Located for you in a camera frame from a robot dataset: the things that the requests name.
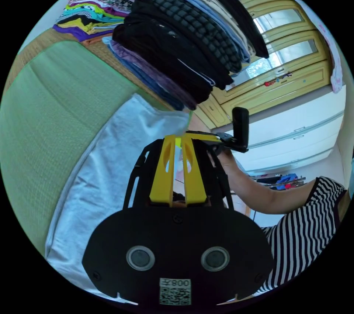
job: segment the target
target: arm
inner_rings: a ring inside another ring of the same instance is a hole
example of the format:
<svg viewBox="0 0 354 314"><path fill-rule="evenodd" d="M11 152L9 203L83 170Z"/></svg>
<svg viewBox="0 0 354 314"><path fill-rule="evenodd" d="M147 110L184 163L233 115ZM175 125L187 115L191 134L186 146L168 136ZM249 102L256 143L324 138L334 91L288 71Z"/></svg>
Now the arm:
<svg viewBox="0 0 354 314"><path fill-rule="evenodd" d="M295 189L275 191L252 180L237 166L231 152L223 152L219 160L228 175L229 185L251 209L265 214L285 214L303 206L315 180Z"/></svg>

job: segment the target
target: sticker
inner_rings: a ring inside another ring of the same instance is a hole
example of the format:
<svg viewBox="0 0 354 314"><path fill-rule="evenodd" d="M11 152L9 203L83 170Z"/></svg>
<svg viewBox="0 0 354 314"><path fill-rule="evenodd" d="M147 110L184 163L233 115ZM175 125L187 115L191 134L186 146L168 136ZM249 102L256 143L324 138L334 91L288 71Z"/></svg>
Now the sticker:
<svg viewBox="0 0 354 314"><path fill-rule="evenodd" d="M191 280L160 278L160 304L191 305Z"/></svg>

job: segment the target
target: qr code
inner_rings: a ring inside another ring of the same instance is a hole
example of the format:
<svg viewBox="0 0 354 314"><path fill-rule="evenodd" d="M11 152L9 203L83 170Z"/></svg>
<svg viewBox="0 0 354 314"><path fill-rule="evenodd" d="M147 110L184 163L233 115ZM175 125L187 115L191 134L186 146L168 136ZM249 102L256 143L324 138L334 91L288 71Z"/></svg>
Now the qr code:
<svg viewBox="0 0 354 314"><path fill-rule="evenodd" d="M191 289L160 287L160 304L188 306L191 304Z"/></svg>

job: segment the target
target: metal screw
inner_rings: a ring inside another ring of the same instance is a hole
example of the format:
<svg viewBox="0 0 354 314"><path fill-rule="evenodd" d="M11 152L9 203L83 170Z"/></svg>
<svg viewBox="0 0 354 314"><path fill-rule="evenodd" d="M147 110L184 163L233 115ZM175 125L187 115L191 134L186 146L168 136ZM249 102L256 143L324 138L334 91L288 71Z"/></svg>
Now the metal screw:
<svg viewBox="0 0 354 314"><path fill-rule="evenodd" d="M183 223L183 218L178 215L178 214L175 214L173 217L172 217L172 220L176 223L176 224L181 224Z"/></svg>
<svg viewBox="0 0 354 314"><path fill-rule="evenodd" d="M94 271L94 273L93 273L93 278L94 278L96 281L100 281L100 280L101 280L101 275L100 275L97 271Z"/></svg>

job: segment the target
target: black handle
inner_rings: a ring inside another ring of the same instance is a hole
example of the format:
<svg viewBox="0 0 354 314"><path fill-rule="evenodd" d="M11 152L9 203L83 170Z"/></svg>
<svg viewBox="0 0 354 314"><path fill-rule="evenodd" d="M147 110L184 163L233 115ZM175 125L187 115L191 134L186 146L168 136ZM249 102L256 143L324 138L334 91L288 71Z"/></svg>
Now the black handle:
<svg viewBox="0 0 354 314"><path fill-rule="evenodd" d="M233 137L237 144L245 150L248 147L249 116L249 111L244 107L234 107L232 109Z"/></svg>

